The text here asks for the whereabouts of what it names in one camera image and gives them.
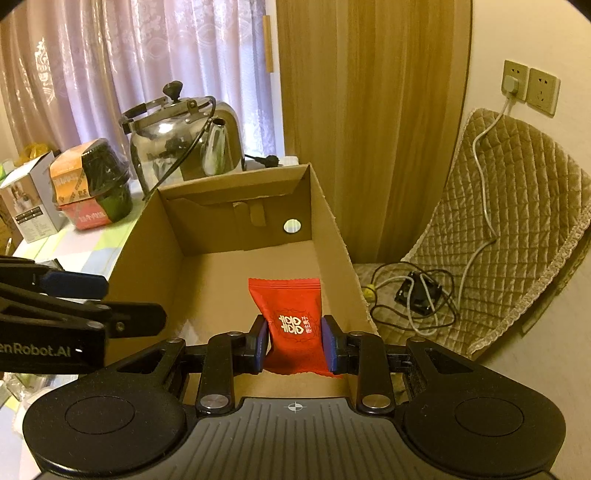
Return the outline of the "red snack packet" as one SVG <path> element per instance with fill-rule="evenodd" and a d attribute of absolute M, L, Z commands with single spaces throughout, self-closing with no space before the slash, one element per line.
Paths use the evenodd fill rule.
<path fill-rule="evenodd" d="M 331 377 L 322 350 L 321 280 L 250 278 L 249 293 L 270 330 L 263 367 L 280 375 Z"/>

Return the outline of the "checkered tablecloth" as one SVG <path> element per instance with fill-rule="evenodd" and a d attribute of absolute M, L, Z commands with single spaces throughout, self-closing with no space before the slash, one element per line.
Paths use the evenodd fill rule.
<path fill-rule="evenodd" d="M 57 234 L 34 243 L 23 242 L 16 249 L 19 257 L 40 263 L 58 260 L 64 269 L 87 272 L 108 278 L 142 209 L 139 182 L 130 182 L 133 209 L 123 220 L 92 230 L 78 231 L 64 226 Z M 24 408 L 10 396 L 1 407 L 1 477 L 3 479 L 33 479 L 39 474 L 26 447 L 19 428 Z"/>

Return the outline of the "cardboard box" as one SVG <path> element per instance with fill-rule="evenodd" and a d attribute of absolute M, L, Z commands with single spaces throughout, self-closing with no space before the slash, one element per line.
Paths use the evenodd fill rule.
<path fill-rule="evenodd" d="M 114 302 L 156 303 L 162 339 L 214 344 L 186 398 L 219 412 L 242 397 L 353 397 L 351 375 L 242 374 L 229 363 L 232 336 L 259 313 L 252 278 L 317 278 L 322 310 L 345 331 L 373 332 L 358 277 L 331 208 L 308 165 L 194 180 L 155 193 L 109 278 Z"/>

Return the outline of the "white product box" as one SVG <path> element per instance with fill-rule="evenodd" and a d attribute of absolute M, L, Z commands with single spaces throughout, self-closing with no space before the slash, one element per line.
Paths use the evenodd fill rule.
<path fill-rule="evenodd" d="M 27 243 L 56 234 L 66 221 L 54 204 L 53 161 L 49 151 L 14 169 L 1 184 L 2 200 Z"/>

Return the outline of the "black orange food bowl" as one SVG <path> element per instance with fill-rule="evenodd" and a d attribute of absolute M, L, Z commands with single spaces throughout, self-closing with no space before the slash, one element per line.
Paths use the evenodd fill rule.
<path fill-rule="evenodd" d="M 49 175 L 54 204 L 79 231 L 116 223 L 132 210 L 129 170 L 105 138 L 63 152 Z"/>

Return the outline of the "yellow gift bow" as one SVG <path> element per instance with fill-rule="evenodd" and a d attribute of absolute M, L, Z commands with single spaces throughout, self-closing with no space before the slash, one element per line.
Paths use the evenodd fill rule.
<path fill-rule="evenodd" d="M 49 152 L 60 153 L 59 149 L 53 148 L 52 146 L 45 143 L 33 142 L 26 145 L 23 150 L 19 153 L 15 166 L 19 167 L 28 163 L 35 158 L 41 157 Z"/>

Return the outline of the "quilted chair cover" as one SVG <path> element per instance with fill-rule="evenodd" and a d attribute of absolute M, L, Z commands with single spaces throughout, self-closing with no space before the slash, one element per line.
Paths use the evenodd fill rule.
<path fill-rule="evenodd" d="M 402 259 L 455 277 L 460 320 L 428 338 L 466 357 L 488 349 L 552 299 L 589 229 L 588 173 L 530 124 L 473 111 L 433 215 Z M 377 328 L 391 344 L 415 335 Z"/>

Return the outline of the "stainless steel kettle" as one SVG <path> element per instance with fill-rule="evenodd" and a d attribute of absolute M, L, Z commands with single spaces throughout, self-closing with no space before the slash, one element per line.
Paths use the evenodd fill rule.
<path fill-rule="evenodd" d="M 183 83 L 164 85 L 163 95 L 119 117 L 129 136 L 130 160 L 145 198 L 158 188 L 247 169 L 280 165 L 275 155 L 247 155 L 238 115 L 212 96 L 183 97 Z"/>

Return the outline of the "purple lace curtain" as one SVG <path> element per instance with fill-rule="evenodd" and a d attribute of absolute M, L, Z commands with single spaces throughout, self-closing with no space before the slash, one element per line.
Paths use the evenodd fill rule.
<path fill-rule="evenodd" d="M 276 151 L 262 1 L 2 3 L 1 98 L 17 150 L 104 137 L 120 114 L 178 80 L 235 109 L 250 154 Z"/>

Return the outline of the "brown curtain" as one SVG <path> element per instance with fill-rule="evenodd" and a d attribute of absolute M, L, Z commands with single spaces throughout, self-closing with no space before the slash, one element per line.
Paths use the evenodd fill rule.
<path fill-rule="evenodd" d="M 468 1 L 280 1 L 283 136 L 353 262 L 400 260 L 442 195 L 461 123 Z"/>

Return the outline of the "wall socket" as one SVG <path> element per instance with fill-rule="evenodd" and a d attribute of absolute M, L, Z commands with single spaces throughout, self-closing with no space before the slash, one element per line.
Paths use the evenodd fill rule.
<path fill-rule="evenodd" d="M 527 96 L 529 67 L 511 60 L 505 60 L 503 66 L 501 91 L 504 95 L 524 102 Z"/>
<path fill-rule="evenodd" d="M 531 68 L 528 78 L 526 103 L 553 117 L 556 113 L 561 80 L 547 72 Z"/>

